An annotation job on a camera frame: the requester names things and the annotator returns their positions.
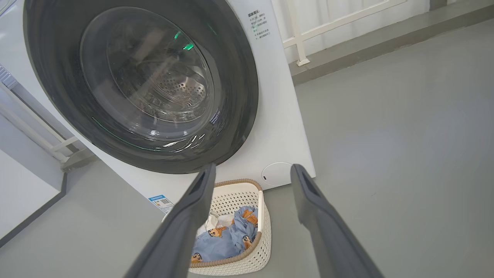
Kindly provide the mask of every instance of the energy label sticker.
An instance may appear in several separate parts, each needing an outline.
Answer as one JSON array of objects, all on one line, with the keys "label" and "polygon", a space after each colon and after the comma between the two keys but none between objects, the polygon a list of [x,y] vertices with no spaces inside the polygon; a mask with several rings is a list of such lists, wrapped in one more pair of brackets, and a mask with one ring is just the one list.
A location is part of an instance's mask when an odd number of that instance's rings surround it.
[{"label": "energy label sticker", "polygon": [[173,208],[173,204],[165,196],[160,195],[156,197],[149,198],[153,204],[155,204],[159,209],[161,209],[165,214],[168,214]]}]

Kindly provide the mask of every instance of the white railing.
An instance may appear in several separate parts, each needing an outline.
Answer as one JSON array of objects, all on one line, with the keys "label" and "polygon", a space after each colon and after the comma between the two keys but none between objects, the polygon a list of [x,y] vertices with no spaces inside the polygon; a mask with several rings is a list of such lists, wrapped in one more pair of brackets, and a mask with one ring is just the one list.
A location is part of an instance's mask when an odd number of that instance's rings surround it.
[{"label": "white railing", "polygon": [[362,0],[362,7],[364,9],[348,14],[346,16],[340,17],[334,21],[325,23],[323,25],[320,25],[316,28],[313,28],[309,31],[300,32],[300,27],[298,24],[298,16],[297,16],[297,8],[295,6],[295,0],[287,0],[288,4],[288,12],[290,15],[290,20],[291,20],[291,28],[293,31],[293,37],[289,38],[288,40],[283,41],[283,47],[287,48],[290,46],[296,46],[297,47],[297,53],[298,53],[298,61],[297,65],[302,66],[307,63],[309,63],[309,59],[307,59],[305,49],[304,49],[304,41],[308,40],[312,37],[321,35],[327,31],[333,30],[337,27],[343,26],[345,24],[354,22],[356,20],[359,20],[361,18],[364,18],[366,16],[369,16],[371,14],[375,14],[377,12],[383,11],[385,9],[391,8],[393,6],[405,3],[407,0],[385,0],[383,2],[380,2],[378,4],[372,5],[370,7],[366,7],[366,0]]},{"label": "white railing", "polygon": [[58,159],[60,162],[66,162],[69,157],[65,156],[60,150],[76,141],[76,137],[71,137],[69,139],[64,139],[58,132],[56,132],[49,124],[47,124],[42,118],[40,118],[29,106],[27,106],[16,94],[14,94],[7,86],[0,82],[0,90],[7,93],[7,95],[19,106],[25,110],[29,116],[34,118],[44,129],[46,129],[53,137],[55,137],[59,143],[51,144],[47,139],[41,136],[36,130],[34,130],[29,124],[21,119],[12,109],[7,107],[4,103],[0,101],[0,114],[5,116],[10,122],[12,122],[18,129],[20,129],[24,134],[36,142],[39,146],[44,148],[53,157]]}]

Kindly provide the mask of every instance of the blue clothing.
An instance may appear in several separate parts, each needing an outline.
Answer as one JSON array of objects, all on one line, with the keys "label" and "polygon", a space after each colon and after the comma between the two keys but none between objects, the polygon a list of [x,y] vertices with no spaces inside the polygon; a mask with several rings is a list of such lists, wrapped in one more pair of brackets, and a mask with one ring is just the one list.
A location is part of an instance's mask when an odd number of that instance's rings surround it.
[{"label": "blue clothing", "polygon": [[238,256],[250,246],[256,234],[257,209],[242,207],[235,212],[231,227],[216,228],[197,237],[192,248],[192,263]]}]

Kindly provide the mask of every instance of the wall baseboard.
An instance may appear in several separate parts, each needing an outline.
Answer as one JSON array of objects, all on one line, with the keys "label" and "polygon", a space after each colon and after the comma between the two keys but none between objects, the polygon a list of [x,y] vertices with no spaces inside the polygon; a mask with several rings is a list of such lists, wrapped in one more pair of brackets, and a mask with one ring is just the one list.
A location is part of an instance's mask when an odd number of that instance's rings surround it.
[{"label": "wall baseboard", "polygon": [[309,55],[289,68],[295,86],[446,32],[494,18],[494,0],[463,0]]},{"label": "wall baseboard", "polygon": [[430,0],[429,10],[435,10],[448,5],[448,0]]}]

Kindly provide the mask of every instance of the green indicator light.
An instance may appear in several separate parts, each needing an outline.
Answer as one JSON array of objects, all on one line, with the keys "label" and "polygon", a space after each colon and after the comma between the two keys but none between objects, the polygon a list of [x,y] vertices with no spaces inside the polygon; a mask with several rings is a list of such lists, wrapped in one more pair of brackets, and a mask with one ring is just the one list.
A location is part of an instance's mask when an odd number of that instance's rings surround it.
[{"label": "green indicator light", "polygon": [[186,45],[184,48],[182,48],[183,50],[191,50],[192,48],[194,47],[193,44],[188,44]]}]

